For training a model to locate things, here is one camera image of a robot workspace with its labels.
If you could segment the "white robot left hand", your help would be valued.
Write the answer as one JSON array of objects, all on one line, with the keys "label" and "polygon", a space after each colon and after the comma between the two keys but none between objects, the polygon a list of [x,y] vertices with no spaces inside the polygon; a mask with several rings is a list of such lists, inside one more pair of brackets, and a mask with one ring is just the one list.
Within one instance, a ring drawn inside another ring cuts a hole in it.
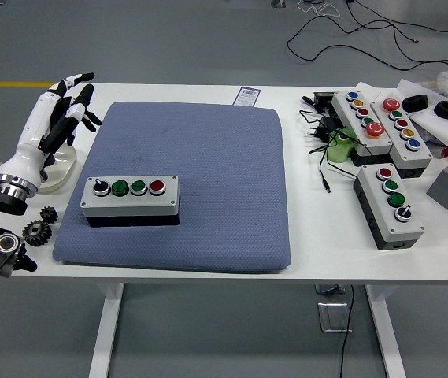
[{"label": "white robot left hand", "polygon": [[45,167],[63,144],[72,145],[82,123],[95,132],[102,122],[87,107],[94,86],[94,73],[69,76],[39,96],[20,135],[15,154],[0,164],[0,191],[14,196],[34,196],[46,179]]}]

